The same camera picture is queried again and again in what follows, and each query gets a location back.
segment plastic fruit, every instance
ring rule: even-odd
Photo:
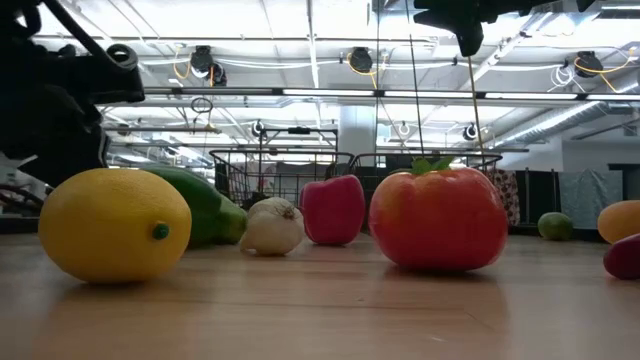
[[[364,191],[353,175],[310,182],[300,194],[300,208],[309,239],[322,245],[348,244],[364,222]]]
[[[390,175],[376,189],[369,227],[401,267],[466,271],[493,263],[507,239],[500,195],[479,171],[450,170],[451,158]]]
[[[603,262],[607,272],[618,279],[640,279],[640,234],[631,235],[613,244]]]
[[[173,166],[149,166],[142,170],[165,179],[182,195],[191,210],[189,248],[213,243],[216,236],[216,216],[223,196],[209,182],[190,170]]]
[[[612,244],[640,233],[640,200],[620,201],[602,210],[598,232]]]
[[[123,283],[171,269],[190,231],[189,206],[162,178],[140,170],[94,169],[49,195],[38,235],[65,272],[90,283]]]
[[[214,229],[213,244],[235,245],[247,230],[247,212],[222,196],[220,211],[211,224]]]
[[[546,213],[538,220],[538,231],[547,240],[569,240],[573,232],[573,222],[563,213]]]

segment green papaya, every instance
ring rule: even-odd
[[[142,168],[158,175],[173,187],[185,199],[191,209],[191,237],[189,248],[210,245],[212,239],[219,234],[216,216],[220,212],[224,196],[209,184],[202,176],[190,170],[154,165]]]
[[[247,212],[222,196],[222,205],[213,224],[215,228],[214,244],[235,245],[247,230]]]

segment yellow lemon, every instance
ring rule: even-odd
[[[38,235],[62,270],[91,283],[154,278],[175,265],[191,232],[191,212],[168,182],[146,171],[94,169],[47,198]]]

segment patterned cloth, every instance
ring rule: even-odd
[[[487,177],[500,193],[509,225],[520,224],[520,200],[518,199],[518,182],[515,171],[495,169],[489,171]]]

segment red tomato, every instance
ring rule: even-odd
[[[376,189],[369,228],[401,267],[466,271],[500,256],[507,214],[497,189],[477,170],[398,173]]]

